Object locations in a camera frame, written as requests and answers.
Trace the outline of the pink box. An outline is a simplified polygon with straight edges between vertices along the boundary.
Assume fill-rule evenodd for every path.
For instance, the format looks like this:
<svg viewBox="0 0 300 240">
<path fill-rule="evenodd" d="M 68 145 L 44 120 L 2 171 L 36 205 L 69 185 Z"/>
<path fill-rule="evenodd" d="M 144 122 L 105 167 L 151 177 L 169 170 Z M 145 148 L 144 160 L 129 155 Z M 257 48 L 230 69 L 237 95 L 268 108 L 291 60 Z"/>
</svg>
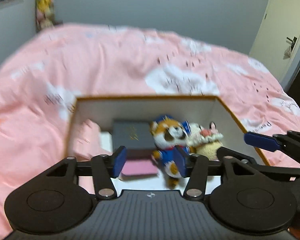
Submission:
<svg viewBox="0 0 300 240">
<path fill-rule="evenodd" d="M 127 159 L 121 173 L 120 180 L 128 180 L 146 176 L 156 176 L 158 167 L 151 157 L 140 159 Z"/>
</svg>

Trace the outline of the red panda plush toy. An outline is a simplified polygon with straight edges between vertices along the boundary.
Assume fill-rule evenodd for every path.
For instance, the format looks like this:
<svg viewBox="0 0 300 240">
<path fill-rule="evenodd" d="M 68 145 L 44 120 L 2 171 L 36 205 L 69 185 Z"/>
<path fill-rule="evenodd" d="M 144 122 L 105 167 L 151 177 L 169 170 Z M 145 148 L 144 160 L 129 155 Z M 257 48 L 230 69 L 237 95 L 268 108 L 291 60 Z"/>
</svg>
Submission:
<svg viewBox="0 0 300 240">
<path fill-rule="evenodd" d="M 162 115 L 150 123 L 150 133 L 156 146 L 152 158 L 168 175 L 168 187 L 175 188 L 181 175 L 173 160 L 173 149 L 183 146 L 190 152 L 186 145 L 186 130 L 181 122 L 169 115 Z"/>
</svg>

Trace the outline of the cream plush toy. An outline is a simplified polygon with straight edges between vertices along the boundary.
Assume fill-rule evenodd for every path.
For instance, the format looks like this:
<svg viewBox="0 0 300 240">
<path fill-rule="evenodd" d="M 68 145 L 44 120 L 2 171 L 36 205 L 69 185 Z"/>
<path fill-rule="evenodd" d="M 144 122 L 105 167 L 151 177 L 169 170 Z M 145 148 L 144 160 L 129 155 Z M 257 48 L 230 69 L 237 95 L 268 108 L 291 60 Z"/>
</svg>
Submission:
<svg viewBox="0 0 300 240">
<path fill-rule="evenodd" d="M 209 160 L 217 160 L 217 150 L 223 146 L 223 135 L 214 122 L 208 128 L 197 123 L 189 123 L 189 133 L 186 139 L 190 152 L 206 156 Z"/>
</svg>

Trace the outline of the dark grey box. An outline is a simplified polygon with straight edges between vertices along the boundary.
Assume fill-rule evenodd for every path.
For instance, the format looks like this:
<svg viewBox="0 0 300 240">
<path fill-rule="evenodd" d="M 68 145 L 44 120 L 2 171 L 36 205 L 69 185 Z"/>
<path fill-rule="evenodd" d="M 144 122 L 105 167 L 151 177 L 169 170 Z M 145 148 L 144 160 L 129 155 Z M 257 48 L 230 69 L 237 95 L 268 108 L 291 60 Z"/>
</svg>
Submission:
<svg viewBox="0 0 300 240">
<path fill-rule="evenodd" d="M 112 130 L 113 149 L 125 146 L 128 150 L 155 149 L 149 124 L 144 121 L 115 120 Z"/>
</svg>

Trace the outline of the orange cardboard box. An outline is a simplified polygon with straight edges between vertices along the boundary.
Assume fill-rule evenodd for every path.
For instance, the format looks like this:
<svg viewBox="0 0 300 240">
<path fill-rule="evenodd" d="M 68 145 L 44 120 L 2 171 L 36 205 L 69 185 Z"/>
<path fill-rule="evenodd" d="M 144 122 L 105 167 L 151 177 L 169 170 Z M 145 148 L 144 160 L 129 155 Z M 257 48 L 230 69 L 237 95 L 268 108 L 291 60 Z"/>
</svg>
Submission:
<svg viewBox="0 0 300 240">
<path fill-rule="evenodd" d="M 264 153 L 247 145 L 246 129 L 217 96 L 97 96 L 78 98 L 65 155 L 90 160 L 120 146 L 127 161 L 113 183 L 122 190 L 184 191 L 187 179 L 173 159 L 175 146 L 216 159 L 224 146 L 268 163 Z"/>
</svg>

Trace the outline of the pale pink plastic item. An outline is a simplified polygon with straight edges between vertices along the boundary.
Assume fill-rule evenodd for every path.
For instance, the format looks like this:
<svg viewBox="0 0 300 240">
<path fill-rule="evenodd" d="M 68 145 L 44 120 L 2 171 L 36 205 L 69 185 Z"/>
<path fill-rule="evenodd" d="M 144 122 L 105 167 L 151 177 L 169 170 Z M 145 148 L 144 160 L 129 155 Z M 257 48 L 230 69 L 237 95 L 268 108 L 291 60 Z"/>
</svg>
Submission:
<svg viewBox="0 0 300 240">
<path fill-rule="evenodd" d="M 71 148 L 77 160 L 86 161 L 97 155 L 112 155 L 112 136 L 102 132 L 97 123 L 85 120 L 74 138 Z"/>
</svg>

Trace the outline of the cream door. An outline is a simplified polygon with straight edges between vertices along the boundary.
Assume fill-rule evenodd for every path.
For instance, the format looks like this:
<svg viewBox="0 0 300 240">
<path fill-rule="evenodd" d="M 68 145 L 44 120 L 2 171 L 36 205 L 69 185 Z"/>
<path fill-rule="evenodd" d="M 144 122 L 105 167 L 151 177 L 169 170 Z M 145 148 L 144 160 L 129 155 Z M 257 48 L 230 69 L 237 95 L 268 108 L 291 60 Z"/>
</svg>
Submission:
<svg viewBox="0 0 300 240">
<path fill-rule="evenodd" d="M 293 50 L 286 39 L 297 37 Z M 282 81 L 300 47 L 300 0 L 268 0 L 249 56 Z"/>
</svg>

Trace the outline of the pink cloud-print duvet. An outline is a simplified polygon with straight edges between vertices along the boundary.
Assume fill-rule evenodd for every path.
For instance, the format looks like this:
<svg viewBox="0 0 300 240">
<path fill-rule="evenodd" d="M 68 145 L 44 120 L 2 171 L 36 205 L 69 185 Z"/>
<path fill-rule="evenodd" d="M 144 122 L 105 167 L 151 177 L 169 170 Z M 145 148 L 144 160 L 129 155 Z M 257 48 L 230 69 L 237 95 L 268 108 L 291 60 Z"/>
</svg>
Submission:
<svg viewBox="0 0 300 240">
<path fill-rule="evenodd" d="M 245 54 L 151 29 L 46 29 L 0 67 L 0 239 L 8 194 L 63 159 L 76 98 L 110 94 L 216 95 L 249 131 L 300 131 L 298 104 Z"/>
</svg>

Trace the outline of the plush toy column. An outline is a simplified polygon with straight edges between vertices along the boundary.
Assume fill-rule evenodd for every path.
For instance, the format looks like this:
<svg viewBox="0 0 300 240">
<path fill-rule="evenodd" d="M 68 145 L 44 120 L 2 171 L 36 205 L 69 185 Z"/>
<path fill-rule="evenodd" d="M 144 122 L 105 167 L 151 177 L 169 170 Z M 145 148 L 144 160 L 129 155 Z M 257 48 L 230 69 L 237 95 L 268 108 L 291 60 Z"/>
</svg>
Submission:
<svg viewBox="0 0 300 240">
<path fill-rule="evenodd" d="M 36 0 L 36 30 L 40 32 L 43 29 L 54 26 L 55 6 L 54 0 Z"/>
</svg>

